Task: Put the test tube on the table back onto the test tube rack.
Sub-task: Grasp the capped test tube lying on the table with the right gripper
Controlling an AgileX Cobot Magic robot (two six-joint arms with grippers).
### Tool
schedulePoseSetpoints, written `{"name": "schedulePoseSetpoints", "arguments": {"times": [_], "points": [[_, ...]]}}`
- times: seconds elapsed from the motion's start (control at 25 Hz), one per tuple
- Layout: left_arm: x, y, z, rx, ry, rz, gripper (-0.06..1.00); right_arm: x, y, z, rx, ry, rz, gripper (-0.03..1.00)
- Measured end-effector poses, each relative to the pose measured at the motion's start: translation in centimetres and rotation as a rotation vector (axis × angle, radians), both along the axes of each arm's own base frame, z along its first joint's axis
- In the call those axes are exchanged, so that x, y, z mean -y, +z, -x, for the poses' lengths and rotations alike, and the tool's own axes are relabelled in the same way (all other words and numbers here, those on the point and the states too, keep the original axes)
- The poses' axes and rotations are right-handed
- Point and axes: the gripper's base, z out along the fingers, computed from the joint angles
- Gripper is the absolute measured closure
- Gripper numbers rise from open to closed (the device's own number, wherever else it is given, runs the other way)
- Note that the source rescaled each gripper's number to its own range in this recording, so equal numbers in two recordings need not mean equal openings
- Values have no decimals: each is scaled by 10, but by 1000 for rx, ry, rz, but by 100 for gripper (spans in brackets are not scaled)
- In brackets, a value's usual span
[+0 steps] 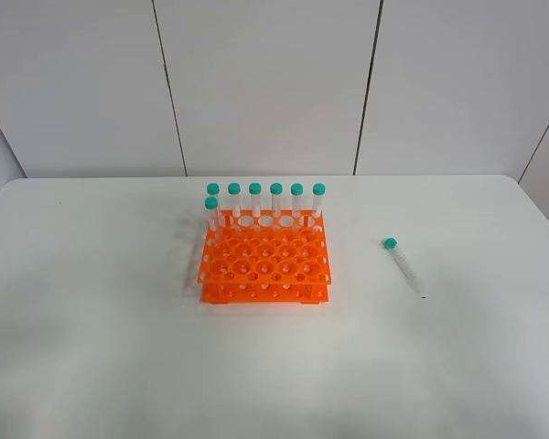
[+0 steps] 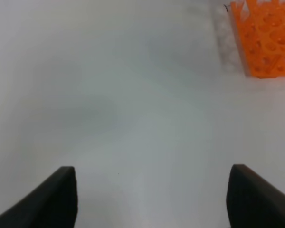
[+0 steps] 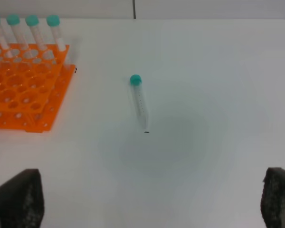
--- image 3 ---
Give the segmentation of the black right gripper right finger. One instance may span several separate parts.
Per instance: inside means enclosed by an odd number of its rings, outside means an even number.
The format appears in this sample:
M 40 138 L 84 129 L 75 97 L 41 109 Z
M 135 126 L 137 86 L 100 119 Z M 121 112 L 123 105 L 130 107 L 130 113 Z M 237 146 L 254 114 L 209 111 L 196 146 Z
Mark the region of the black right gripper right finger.
M 263 182 L 260 209 L 264 223 L 267 228 L 285 228 L 285 170 L 268 168 Z

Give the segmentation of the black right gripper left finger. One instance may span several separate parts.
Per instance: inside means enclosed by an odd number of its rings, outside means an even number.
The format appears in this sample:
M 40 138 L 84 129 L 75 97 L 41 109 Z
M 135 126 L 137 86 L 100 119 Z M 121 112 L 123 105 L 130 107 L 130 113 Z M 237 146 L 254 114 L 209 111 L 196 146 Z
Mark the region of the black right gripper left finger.
M 44 212 L 38 169 L 25 169 L 0 186 L 0 228 L 39 228 Z

